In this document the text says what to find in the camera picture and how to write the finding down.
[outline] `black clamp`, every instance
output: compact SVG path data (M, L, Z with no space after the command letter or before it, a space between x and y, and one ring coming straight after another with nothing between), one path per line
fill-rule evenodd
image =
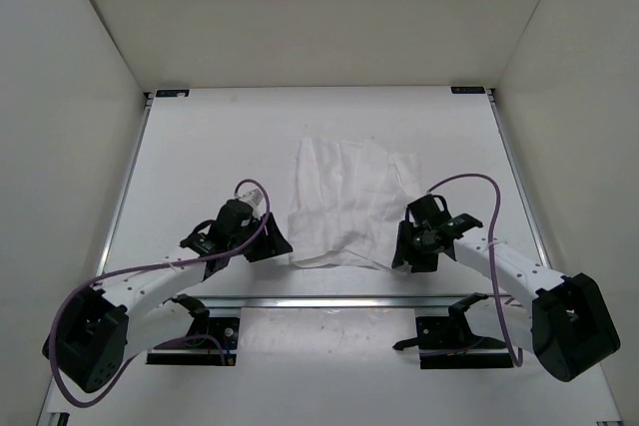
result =
M255 218L253 208L241 200L228 200L221 208L216 219L207 219L199 223L182 241L180 247L188 248L199 256L211 256L237 248L249 239L260 227L264 217ZM272 213L266 218L266 227L258 237L242 252L248 262L290 253L293 247L286 241ZM204 279L224 269L229 258L207 262Z
M488 299L487 294L472 293L465 298L457 301L455 304L448 306L448 316L451 326L454 330L456 338L463 344L473 344L480 338L470 331L468 320L466 319L466 311L468 308L479 301Z
M437 271L439 254L455 259L453 241L476 226L481 227L481 221L468 213L452 217L440 195L428 194L415 200L406 207L405 218L399 224L392 267L408 263L412 273Z
M209 310L201 301L193 298L192 296L188 296L187 294L179 294L175 298L171 298L171 301L184 306L193 317L193 323L191 324L191 328L189 328L189 336L207 332L209 325Z

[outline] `white wall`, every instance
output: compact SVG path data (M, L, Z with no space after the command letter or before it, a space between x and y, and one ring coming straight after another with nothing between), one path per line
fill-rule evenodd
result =
M494 86L538 0L94 0L143 88Z
M497 100L557 268L592 275L621 337L604 369L639 424L639 0L542 0Z
M0 424L35 424L57 305L96 266L144 98L88 0L0 0Z

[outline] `crumpled white cloth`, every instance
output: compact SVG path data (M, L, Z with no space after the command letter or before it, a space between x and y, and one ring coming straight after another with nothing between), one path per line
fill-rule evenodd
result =
M287 236L291 263L390 268L406 205L421 195L416 155L371 141L302 139Z

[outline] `metal frame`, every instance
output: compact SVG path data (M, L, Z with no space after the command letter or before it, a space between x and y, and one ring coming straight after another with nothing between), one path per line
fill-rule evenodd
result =
M140 153L140 148L142 147L142 139L144 138L144 132L147 129L147 123L149 122L149 114L151 113L151 105L153 104L154 94L149 94L147 98L147 103L144 108L144 114L142 118L142 125L140 126L140 131L138 132L138 136L136 139L136 146L131 159L129 160L129 165L127 167L127 173L125 175L124 182L120 187L120 194L118 195L118 201L116 203L116 208L111 218L111 224L109 225L109 231L107 232L107 237L104 240L104 244L102 246L102 253L100 254L100 261L98 263L98 269L96 270L96 276L100 275L104 272L104 268L109 261L109 253L111 252L111 246L113 244L113 240L116 235L116 231L118 230L118 223L120 223L120 217L122 216L122 210L124 209L124 203L127 199L127 192L129 191L129 185L131 184L131 178L133 177L133 171L136 167L136 162L138 161L138 154Z
M531 206L530 200L528 199L526 187L524 186L523 180L521 179L521 175L519 174L519 167L517 166L517 161L515 160L515 156L512 153L512 148L510 147L510 143L508 142L508 135L506 134L505 129L503 127L503 122L501 121L501 118L499 117L499 112L497 112L497 104L495 103L494 91L492 89L487 89L486 95L488 97L488 101L490 102L492 115L495 118L495 122L497 124L497 130L499 131L499 136L501 137L501 143L503 145L504 150L506 151L506 157L508 158L508 163L510 164L512 175L514 176L515 183L517 184L519 197L521 198L521 203L523 204L523 209L526 213L526 218L528 219L530 232L532 233L532 237L534 239L535 245L537 246L539 259L541 260L541 264L543 264L546 268L553 269L552 265L550 264L550 258L548 256L546 246L543 242L543 238L541 236L539 226L537 225L537 221L535 220L534 210Z
M461 296L199 296L208 309L241 308L446 308Z
M129 185L131 184L131 178L133 177L133 171L136 166L136 162L138 160L138 154L140 153L140 148L142 147L142 139L144 138L144 132L147 128L147 123L149 121L149 114L151 113L151 105L153 104L154 94L151 93L147 97L147 102L144 106L144 113L142 117L142 123L140 125L140 129L138 131L138 135L136 137L135 148L131 154L131 158L129 159L129 163L127 166L127 170L120 186L120 193L118 194L118 200L116 202L116 207L113 212L113 216L111 217L111 224L109 225L109 231L107 232L107 236L102 245L102 253L100 254L100 260L98 262L98 267L96 269L96 276L100 275L104 272L104 268L109 260L109 253L111 252L111 245L113 244L113 240L116 235L116 231L118 230L118 223L120 222L120 216L122 215L122 210L124 207L125 200L127 199L127 192L129 191ZM49 382L49 388L47 389L47 394L42 403L42 408L40 410L40 416L38 417L37 426L62 426L66 424L68 421L69 415L66 413L49 413L45 411L47 404L49 402L49 397L55 387L55 382L53 378Z

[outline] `white cloth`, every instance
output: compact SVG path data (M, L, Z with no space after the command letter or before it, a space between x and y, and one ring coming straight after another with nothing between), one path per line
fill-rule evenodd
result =
M406 205L422 195L416 155L374 142L302 139L288 240L300 267L388 267Z

